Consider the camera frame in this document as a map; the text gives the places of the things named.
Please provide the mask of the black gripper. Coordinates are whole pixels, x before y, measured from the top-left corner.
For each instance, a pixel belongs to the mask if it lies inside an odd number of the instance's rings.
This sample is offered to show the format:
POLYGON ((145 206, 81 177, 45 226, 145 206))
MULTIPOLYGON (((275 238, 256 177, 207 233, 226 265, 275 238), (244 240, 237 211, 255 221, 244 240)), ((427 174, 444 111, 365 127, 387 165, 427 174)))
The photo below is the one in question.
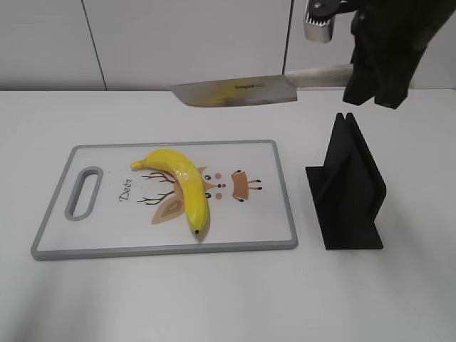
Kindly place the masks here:
POLYGON ((376 105, 397 109, 408 96, 410 82, 429 42, 451 17, 451 2, 354 1, 353 4, 356 16, 351 33, 356 33, 356 25, 364 19, 364 34, 383 57, 377 61, 375 76, 363 39, 355 35, 353 72, 343 101, 362 105, 374 96, 376 105))

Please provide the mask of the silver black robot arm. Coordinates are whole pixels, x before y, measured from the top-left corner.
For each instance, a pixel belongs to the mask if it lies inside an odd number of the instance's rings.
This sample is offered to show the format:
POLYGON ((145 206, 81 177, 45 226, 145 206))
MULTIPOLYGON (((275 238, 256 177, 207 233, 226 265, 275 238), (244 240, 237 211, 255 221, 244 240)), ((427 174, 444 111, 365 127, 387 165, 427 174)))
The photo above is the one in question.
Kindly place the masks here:
POLYGON ((396 109, 429 42, 455 12, 454 1, 307 1, 306 39, 328 43, 335 17, 353 12, 353 72, 343 100, 396 109))

